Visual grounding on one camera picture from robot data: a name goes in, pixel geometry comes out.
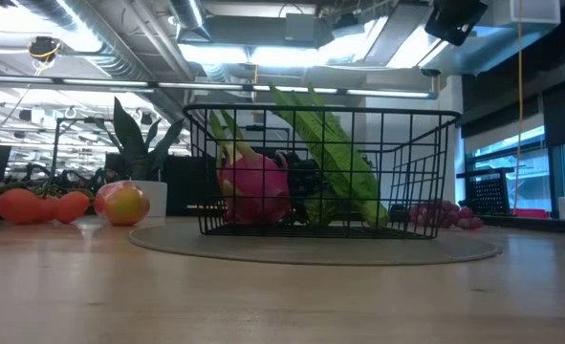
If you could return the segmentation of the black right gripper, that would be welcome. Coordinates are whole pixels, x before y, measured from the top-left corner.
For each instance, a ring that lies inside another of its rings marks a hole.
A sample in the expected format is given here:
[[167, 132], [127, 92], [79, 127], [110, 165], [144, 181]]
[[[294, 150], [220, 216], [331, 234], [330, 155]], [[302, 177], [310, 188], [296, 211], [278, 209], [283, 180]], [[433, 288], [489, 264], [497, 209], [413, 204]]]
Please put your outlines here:
[[480, 0], [434, 0], [424, 30], [454, 46], [461, 46], [488, 6]]

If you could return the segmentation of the green romaine lettuce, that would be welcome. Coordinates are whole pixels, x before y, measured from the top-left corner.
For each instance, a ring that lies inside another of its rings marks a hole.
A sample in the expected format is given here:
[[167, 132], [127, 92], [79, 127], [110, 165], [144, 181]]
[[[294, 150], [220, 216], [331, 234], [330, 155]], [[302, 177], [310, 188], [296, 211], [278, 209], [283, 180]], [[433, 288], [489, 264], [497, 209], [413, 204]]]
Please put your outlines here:
[[[386, 208], [377, 200], [380, 187], [372, 167], [358, 152], [350, 136], [338, 119], [328, 111], [297, 111], [290, 107], [304, 103], [294, 93], [273, 91], [274, 103], [282, 106], [276, 114], [290, 124], [301, 139], [328, 182], [324, 202], [324, 219], [320, 226], [328, 226], [337, 211], [353, 208], [372, 229], [383, 229], [390, 221]], [[299, 223], [292, 218], [293, 211], [284, 217], [286, 224]]]

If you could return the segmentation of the black grape bunch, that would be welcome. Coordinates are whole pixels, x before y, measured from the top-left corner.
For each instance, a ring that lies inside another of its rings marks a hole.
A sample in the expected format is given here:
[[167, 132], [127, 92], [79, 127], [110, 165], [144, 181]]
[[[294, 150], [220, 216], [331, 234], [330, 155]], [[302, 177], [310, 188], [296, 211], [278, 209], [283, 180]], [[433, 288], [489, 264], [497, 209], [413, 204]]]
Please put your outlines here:
[[287, 170], [294, 221], [307, 226], [320, 226], [324, 219], [324, 202], [328, 182], [314, 159], [302, 160], [297, 154], [277, 152], [274, 161]]

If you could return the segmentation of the pink dragon fruit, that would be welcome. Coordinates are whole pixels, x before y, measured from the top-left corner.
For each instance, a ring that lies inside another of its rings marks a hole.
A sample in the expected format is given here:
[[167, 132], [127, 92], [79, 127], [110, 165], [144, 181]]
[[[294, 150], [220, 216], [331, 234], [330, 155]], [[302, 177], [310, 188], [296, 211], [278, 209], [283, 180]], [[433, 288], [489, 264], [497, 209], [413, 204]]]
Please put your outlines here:
[[225, 110], [208, 116], [219, 146], [216, 178], [225, 198], [225, 220], [242, 225], [274, 225], [291, 209], [288, 165], [255, 152]]

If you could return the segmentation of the red yellow mango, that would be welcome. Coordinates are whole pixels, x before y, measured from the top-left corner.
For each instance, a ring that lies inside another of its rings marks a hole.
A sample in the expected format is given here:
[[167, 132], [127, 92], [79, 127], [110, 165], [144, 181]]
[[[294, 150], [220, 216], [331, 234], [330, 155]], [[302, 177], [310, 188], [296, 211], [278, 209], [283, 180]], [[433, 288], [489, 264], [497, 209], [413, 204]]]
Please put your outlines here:
[[149, 212], [150, 202], [132, 182], [108, 183], [101, 187], [94, 200], [95, 212], [114, 226], [133, 226]]

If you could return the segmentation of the orange tomatoes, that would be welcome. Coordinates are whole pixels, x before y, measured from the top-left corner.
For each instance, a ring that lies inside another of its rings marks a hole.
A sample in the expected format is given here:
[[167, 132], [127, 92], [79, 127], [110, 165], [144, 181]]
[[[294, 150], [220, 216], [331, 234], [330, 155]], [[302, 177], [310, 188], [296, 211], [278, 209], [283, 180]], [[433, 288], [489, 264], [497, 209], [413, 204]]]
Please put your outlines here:
[[89, 190], [55, 183], [9, 183], [0, 186], [0, 216], [15, 225], [69, 224], [87, 212], [93, 199]]

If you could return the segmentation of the white ceiling unit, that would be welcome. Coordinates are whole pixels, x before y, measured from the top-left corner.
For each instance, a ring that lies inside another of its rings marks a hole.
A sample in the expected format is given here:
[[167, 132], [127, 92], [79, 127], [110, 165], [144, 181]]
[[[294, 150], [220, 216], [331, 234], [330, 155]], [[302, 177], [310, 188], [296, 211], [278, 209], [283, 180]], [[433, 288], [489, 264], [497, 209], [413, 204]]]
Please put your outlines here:
[[513, 21], [558, 25], [560, 23], [560, 0], [511, 0]]

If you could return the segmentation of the dark ceiling box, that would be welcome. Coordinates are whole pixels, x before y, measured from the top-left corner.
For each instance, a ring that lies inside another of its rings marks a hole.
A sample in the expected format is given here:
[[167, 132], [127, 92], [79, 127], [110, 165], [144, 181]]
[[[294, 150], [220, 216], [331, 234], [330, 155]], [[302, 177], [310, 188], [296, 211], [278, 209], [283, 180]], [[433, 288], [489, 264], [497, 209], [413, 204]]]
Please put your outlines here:
[[315, 46], [315, 18], [311, 14], [287, 13], [284, 41], [295, 47]]

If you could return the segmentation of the black perforated panel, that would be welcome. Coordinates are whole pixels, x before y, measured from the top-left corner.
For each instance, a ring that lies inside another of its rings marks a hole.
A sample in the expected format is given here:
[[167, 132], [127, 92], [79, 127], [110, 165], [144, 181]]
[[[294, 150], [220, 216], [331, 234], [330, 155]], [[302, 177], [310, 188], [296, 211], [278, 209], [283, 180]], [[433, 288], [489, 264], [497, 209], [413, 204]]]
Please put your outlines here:
[[457, 174], [466, 188], [460, 206], [470, 208], [476, 215], [510, 216], [507, 175], [513, 171], [513, 167], [500, 167]]

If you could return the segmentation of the red box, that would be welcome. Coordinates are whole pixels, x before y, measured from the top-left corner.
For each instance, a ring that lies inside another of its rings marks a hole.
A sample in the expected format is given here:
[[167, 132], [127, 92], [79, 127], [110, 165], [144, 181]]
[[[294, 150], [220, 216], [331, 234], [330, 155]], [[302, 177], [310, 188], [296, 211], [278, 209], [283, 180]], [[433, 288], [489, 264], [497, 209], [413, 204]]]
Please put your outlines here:
[[539, 208], [517, 208], [511, 211], [511, 214], [520, 218], [532, 219], [549, 219], [549, 212]]

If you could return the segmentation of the bright ceiling light panel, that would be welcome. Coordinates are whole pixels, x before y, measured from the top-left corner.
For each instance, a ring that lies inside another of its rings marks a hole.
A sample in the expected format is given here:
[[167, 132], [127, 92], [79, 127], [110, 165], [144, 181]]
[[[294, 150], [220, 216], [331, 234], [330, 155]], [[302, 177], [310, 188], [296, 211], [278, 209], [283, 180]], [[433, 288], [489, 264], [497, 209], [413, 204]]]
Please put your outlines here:
[[255, 64], [266, 67], [313, 67], [320, 64], [317, 50], [281, 47], [254, 49], [234, 46], [178, 45], [185, 60], [200, 64]]

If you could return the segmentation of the long LED light bar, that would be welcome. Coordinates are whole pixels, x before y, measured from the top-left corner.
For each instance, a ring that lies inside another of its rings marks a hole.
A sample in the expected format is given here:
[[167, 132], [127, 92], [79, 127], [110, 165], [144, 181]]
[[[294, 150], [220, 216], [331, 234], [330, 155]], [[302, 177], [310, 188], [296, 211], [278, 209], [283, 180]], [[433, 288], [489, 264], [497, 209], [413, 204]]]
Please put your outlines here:
[[[114, 80], [114, 79], [89, 79], [89, 78], [66, 78], [66, 77], [45, 77], [45, 76], [25, 76], [25, 75], [0, 75], [0, 84], [29, 84], [44, 87], [62, 85], [68, 87], [92, 87], [108, 89], [128, 89], [130, 92], [154, 89], [169, 90], [199, 90], [199, 91], [229, 91], [229, 92], [250, 92], [266, 93], [272, 90], [272, 86], [261, 84], [233, 84], [233, 83], [204, 83], [187, 81], [134, 81], [134, 80]], [[348, 88], [327, 88], [327, 87], [308, 87], [308, 86], [275, 86], [280, 92], [296, 92], [308, 94], [313, 89], [317, 94], [350, 96], [350, 97], [391, 97], [391, 98], [415, 98], [415, 99], [435, 99], [438, 97], [434, 92], [420, 91], [401, 91], [401, 90], [369, 90], [369, 89], [348, 89]]]

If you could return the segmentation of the round grey mat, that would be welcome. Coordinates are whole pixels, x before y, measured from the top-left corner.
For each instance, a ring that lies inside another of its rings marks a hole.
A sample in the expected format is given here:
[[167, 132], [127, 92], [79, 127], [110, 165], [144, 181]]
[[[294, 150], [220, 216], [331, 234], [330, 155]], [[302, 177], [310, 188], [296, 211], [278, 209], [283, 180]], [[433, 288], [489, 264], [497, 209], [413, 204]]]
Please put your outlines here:
[[420, 266], [478, 261], [502, 252], [480, 238], [443, 233], [434, 240], [203, 235], [176, 225], [138, 227], [128, 240], [155, 251], [231, 261], [345, 267]]

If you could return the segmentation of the white plant pot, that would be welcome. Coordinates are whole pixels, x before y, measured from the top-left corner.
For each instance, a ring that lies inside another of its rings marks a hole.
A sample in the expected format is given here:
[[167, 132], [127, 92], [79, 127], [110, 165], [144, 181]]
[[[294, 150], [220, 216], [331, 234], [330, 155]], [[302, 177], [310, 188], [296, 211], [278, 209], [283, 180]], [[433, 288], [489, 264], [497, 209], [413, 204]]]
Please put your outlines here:
[[145, 218], [162, 218], [166, 215], [167, 184], [152, 181], [131, 181], [138, 189], [140, 212]]

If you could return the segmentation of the black table edge rail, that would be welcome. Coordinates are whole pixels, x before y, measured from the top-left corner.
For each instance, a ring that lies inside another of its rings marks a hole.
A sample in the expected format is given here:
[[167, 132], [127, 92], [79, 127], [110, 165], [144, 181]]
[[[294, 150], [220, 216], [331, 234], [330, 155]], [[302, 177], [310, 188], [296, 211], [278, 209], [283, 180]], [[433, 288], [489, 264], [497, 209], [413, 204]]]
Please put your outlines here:
[[488, 226], [565, 234], [565, 220], [496, 215], [480, 215], [480, 218]]

